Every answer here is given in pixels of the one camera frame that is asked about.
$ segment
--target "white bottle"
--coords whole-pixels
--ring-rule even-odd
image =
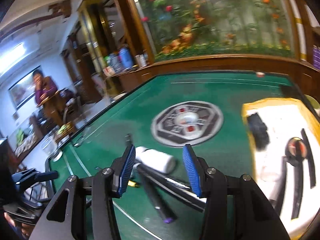
[[[143,146],[136,148],[136,160],[165,174],[169,174],[176,166],[176,161],[172,155],[154,149],[147,149]]]

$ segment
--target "tile floor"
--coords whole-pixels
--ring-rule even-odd
[[[89,121],[97,114],[99,114],[102,110],[104,110],[108,105],[110,105],[109,98],[103,98],[98,103],[88,104],[83,106],[84,115]],[[78,121],[76,122],[76,127],[79,129],[84,122]],[[22,161],[22,163],[28,168],[36,168],[37,171],[44,172],[45,171],[45,160],[47,159],[46,153],[43,152],[41,145],[47,137],[45,136],[40,143],[33,148],[33,150],[28,154],[28,156]]]

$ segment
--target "silver bolt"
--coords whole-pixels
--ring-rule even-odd
[[[216,173],[216,169],[215,168],[208,168],[207,169],[207,172],[209,173],[209,174],[215,174]]]
[[[104,169],[102,170],[102,173],[103,173],[104,175],[110,174],[111,172],[112,172],[112,169],[111,169],[111,168],[104,168]]]
[[[251,179],[251,176],[248,175],[248,174],[244,174],[244,175],[242,176],[242,178],[243,178],[245,181],[249,181],[249,180]]]
[[[69,180],[69,182],[73,182],[73,181],[76,180],[76,178],[77,178],[76,175],[71,175],[71,176],[68,178],[68,180]]]

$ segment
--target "green table surface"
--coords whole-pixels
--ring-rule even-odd
[[[83,178],[96,174],[97,166],[109,167],[115,158],[123,154],[128,133],[132,134],[135,147],[145,146],[173,155],[178,164],[172,175],[188,180],[182,161],[182,149],[156,141],[150,126],[153,118],[165,108],[191,100],[215,104],[224,116],[221,130],[214,137],[193,146],[196,155],[203,157],[209,166],[219,169],[225,175],[239,177],[245,173],[252,174],[252,155],[247,130],[241,118],[241,108],[244,103],[262,98],[283,97],[280,85],[292,86],[292,83],[284,76],[265,75],[259,78],[254,72],[157,76],[95,120],[86,130],[86,139],[80,147],[74,148],[68,143],[61,148],[62,158],[50,163],[51,170],[57,170],[60,174],[54,181],[55,187],[58,190],[71,172]],[[121,199],[114,199],[122,239],[199,238],[203,214],[169,195],[162,195],[178,217],[171,224],[162,222],[143,188],[128,187]],[[232,211],[228,212],[228,217],[228,234],[232,238]]]

